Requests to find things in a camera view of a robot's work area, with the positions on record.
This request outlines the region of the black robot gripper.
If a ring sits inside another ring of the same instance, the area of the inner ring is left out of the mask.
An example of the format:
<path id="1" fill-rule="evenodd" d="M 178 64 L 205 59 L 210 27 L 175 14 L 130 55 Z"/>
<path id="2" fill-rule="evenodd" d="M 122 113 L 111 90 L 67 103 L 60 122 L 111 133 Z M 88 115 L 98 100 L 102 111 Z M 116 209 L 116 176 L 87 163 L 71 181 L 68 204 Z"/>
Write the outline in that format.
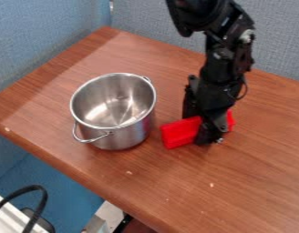
<path id="1" fill-rule="evenodd" d="M 246 96 L 239 95 L 246 88 L 245 76 L 230 80 L 225 84 L 206 82 L 202 78 L 190 75 L 185 87 L 183 118 L 202 117 L 195 144 L 209 145 L 222 141 L 229 131 L 227 110 Z"/>

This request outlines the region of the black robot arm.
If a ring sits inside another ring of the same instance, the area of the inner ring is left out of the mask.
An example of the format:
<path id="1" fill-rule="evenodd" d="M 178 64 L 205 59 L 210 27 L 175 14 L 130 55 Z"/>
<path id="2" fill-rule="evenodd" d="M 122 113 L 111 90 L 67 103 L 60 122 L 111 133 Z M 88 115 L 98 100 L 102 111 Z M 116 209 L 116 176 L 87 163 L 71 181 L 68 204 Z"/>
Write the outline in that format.
<path id="1" fill-rule="evenodd" d="M 206 62 L 187 78 L 183 117 L 201 117 L 194 143 L 218 143 L 229 132 L 227 111 L 247 95 L 255 27 L 235 0 L 166 0 L 179 34 L 206 35 Z"/>

